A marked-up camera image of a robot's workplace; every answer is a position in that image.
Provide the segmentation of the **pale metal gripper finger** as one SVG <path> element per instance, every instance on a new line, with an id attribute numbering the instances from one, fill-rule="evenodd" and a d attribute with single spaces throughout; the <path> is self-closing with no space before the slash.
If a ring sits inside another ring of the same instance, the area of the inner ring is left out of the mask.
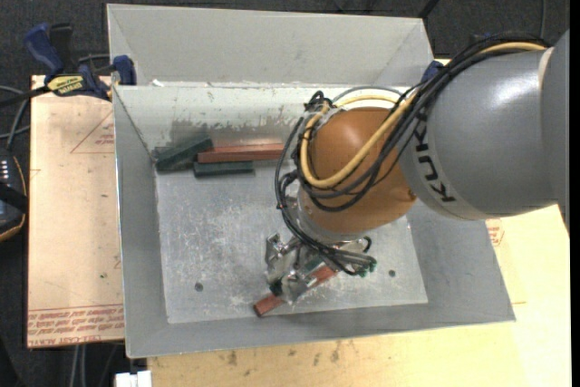
<path id="1" fill-rule="evenodd" d="M 285 279 L 285 300 L 296 302 L 302 295 L 318 284 L 315 276 L 290 275 Z"/>
<path id="2" fill-rule="evenodd" d="M 266 239 L 266 281 L 273 294 L 282 293 L 282 280 L 290 269 L 290 252 L 279 233 Z"/>

